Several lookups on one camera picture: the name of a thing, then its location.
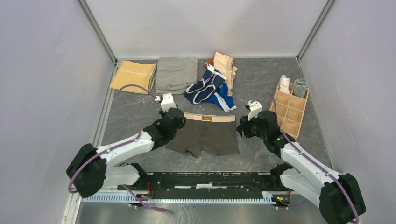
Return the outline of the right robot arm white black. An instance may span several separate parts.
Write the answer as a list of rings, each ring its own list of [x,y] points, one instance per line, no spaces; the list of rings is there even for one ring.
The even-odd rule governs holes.
[[[285,163],[270,177],[275,190],[291,189],[316,205],[329,224],[357,224],[367,211],[359,184],[350,173],[341,174],[304,150],[278,125],[273,111],[242,116],[236,131],[247,138],[258,137],[266,148]]]

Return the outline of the olive boxer briefs beige waistband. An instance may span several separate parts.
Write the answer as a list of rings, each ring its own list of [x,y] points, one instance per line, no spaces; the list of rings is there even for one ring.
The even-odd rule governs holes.
[[[239,154],[234,115],[184,113],[186,123],[166,149],[198,158],[201,152],[214,156]]]

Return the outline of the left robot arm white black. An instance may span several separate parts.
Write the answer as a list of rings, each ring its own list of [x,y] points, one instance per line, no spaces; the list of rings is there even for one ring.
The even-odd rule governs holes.
[[[147,184],[146,176],[133,165],[120,167],[118,164],[168,144],[186,123],[184,113],[177,108],[171,108],[161,116],[141,132],[124,140],[99,147],[91,143],[83,145],[66,169],[70,178],[69,192],[88,198],[103,187],[125,184],[135,190],[143,189]]]

